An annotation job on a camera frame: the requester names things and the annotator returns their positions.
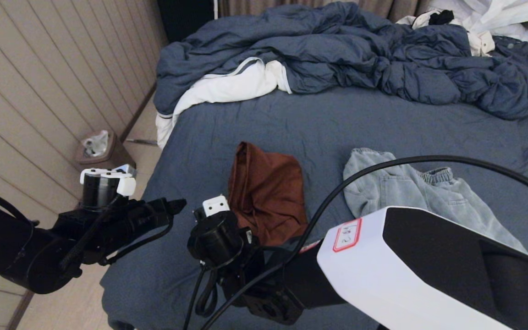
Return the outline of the rust brown shorts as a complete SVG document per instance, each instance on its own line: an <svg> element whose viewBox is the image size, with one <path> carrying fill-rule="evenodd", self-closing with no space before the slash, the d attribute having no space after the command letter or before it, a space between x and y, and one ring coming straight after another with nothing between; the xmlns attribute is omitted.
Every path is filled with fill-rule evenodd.
<svg viewBox="0 0 528 330"><path fill-rule="evenodd" d="M241 142L228 180L228 204L239 228L263 246L281 246L308 226L301 166L294 156Z"/></svg>

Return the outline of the light blue denim jeans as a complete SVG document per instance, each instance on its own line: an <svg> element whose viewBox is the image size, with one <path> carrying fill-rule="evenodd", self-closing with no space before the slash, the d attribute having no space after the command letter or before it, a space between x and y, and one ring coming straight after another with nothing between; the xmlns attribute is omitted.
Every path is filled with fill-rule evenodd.
<svg viewBox="0 0 528 330"><path fill-rule="evenodd" d="M449 167L421 172L410 165L392 166L358 178L343 192L355 218L388 206L426 209L526 252L490 207Z"/></svg>

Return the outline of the brown trash bin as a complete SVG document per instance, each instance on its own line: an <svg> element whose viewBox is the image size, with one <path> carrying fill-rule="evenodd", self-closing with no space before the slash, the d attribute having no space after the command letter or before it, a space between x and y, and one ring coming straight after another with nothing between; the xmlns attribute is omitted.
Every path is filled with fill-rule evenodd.
<svg viewBox="0 0 528 330"><path fill-rule="evenodd" d="M86 158L82 155L83 147L81 141L88 137L87 134L80 144L77 146L75 151L75 162L80 166L80 169L84 171L90 171L90 173L107 173L110 171L123 171L126 173L134 173L137 168L137 164L131 157L130 153L125 149L122 142L118 139L116 134L111 130L107 130L110 134L109 144L107 150L103 156Z"/></svg>

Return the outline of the white plastic bin bag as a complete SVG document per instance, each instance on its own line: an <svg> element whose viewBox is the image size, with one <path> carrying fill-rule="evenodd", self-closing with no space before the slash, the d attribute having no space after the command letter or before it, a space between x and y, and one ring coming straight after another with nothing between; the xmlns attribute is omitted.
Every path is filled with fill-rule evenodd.
<svg viewBox="0 0 528 330"><path fill-rule="evenodd" d="M107 130L100 130L90 134L81 141L82 155L86 158L103 156L109 144L110 134Z"/></svg>

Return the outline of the blue bed sheet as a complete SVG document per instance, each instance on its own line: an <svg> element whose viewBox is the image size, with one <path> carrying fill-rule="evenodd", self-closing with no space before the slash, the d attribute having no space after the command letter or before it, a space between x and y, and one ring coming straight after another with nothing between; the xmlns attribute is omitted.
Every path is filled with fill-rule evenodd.
<svg viewBox="0 0 528 330"><path fill-rule="evenodd" d="M354 148L396 158L464 156L528 177L528 116L505 121L471 104L435 106L366 88L198 104L179 117L143 196L184 198L187 206L166 236L121 258L101 280L113 330L182 330L200 272L187 249L192 211L228 192L242 141L296 157L308 216L342 182Z"/></svg>

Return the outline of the black cabinet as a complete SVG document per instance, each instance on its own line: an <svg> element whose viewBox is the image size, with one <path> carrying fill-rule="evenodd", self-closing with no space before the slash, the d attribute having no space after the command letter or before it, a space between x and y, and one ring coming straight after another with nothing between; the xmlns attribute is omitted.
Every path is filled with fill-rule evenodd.
<svg viewBox="0 0 528 330"><path fill-rule="evenodd" d="M214 19L214 0L156 0L167 40L180 42Z"/></svg>

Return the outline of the dark blue crumpled duvet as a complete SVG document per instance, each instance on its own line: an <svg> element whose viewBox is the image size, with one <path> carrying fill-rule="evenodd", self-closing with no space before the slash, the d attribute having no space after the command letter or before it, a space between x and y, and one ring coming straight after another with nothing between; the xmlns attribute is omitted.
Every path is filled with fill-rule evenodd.
<svg viewBox="0 0 528 330"><path fill-rule="evenodd" d="M163 48L155 106L183 111L200 79L230 77L247 61L280 65L281 88L314 94L333 87L375 88L431 105L468 103L507 121L528 116L528 66L509 55L474 56L455 24L413 29L352 3L283 5L259 16L210 21Z"/></svg>

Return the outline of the beige curtain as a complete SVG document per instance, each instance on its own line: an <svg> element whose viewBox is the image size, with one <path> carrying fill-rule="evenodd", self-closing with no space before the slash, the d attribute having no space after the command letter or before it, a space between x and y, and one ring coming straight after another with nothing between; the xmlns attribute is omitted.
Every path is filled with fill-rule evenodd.
<svg viewBox="0 0 528 330"><path fill-rule="evenodd" d="M359 8L395 22L406 16L415 16L424 2L429 0L219 0L219 17L260 15L266 9L301 5L321 7L335 2L350 2Z"/></svg>

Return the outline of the small black garment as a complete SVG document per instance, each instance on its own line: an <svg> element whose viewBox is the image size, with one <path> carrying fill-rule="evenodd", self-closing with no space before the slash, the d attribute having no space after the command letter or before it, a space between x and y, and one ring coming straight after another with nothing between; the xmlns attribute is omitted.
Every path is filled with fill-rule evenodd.
<svg viewBox="0 0 528 330"><path fill-rule="evenodd" d="M434 11L429 16L428 25L446 25L455 19L451 10Z"/></svg>

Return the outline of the cream jacket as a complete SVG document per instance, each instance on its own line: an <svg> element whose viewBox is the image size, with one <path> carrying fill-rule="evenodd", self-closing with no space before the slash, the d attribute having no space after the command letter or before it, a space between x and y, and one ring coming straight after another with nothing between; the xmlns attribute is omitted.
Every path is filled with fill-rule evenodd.
<svg viewBox="0 0 528 330"><path fill-rule="evenodd" d="M434 9L424 13L421 13L419 16L405 16L402 19L396 21L397 24L409 25L413 30L427 27L429 16L434 11L442 11L444 9ZM459 19L455 19L446 25L455 25L465 27ZM485 32L473 32L469 29L466 29L467 38L469 41L471 54L473 56L481 57L490 57L490 52L495 50L496 44L493 40L492 34L489 31Z"/></svg>

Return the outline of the white shirt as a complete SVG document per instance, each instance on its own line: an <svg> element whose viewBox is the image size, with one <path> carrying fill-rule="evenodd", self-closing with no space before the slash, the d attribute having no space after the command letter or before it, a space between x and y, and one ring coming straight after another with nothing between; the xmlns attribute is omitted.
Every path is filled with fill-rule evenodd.
<svg viewBox="0 0 528 330"><path fill-rule="evenodd" d="M426 0L429 10L450 10L467 31L528 42L528 0Z"/></svg>

